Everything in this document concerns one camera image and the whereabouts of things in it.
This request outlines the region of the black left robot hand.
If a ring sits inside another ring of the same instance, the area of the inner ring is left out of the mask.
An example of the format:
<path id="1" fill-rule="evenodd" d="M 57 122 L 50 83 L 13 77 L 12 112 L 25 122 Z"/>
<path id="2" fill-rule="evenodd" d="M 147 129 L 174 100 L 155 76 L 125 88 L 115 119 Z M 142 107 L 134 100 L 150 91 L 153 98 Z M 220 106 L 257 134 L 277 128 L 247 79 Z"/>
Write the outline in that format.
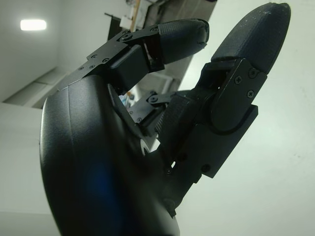
<path id="1" fill-rule="evenodd" d="M 147 74 L 202 50 L 209 24 L 183 19 L 118 33 L 46 99 L 40 165 L 63 236 L 178 236 L 176 208 L 214 177 L 258 115 L 252 102 L 284 43 L 286 3 L 249 12 L 193 89 L 120 97 Z"/>

